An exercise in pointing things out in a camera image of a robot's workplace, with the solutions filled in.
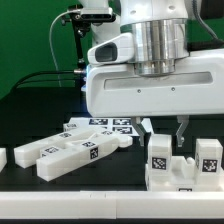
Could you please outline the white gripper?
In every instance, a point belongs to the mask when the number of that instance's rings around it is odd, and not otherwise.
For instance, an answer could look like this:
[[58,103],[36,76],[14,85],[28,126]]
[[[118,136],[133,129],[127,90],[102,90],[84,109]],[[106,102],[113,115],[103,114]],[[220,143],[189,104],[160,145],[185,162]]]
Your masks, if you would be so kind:
[[132,117],[144,145],[140,117],[178,116],[177,145],[183,146],[188,115],[224,113],[224,49],[192,52],[167,75],[139,76],[128,62],[134,39],[121,34],[88,51],[86,103],[94,117]]

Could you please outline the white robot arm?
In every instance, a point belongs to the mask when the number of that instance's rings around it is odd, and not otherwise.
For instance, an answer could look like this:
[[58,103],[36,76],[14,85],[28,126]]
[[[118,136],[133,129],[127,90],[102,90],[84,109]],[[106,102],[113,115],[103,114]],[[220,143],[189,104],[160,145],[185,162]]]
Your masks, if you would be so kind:
[[120,0],[120,34],[88,51],[86,103],[94,117],[175,116],[177,142],[191,115],[224,113],[224,49],[192,51],[186,22],[200,0]]

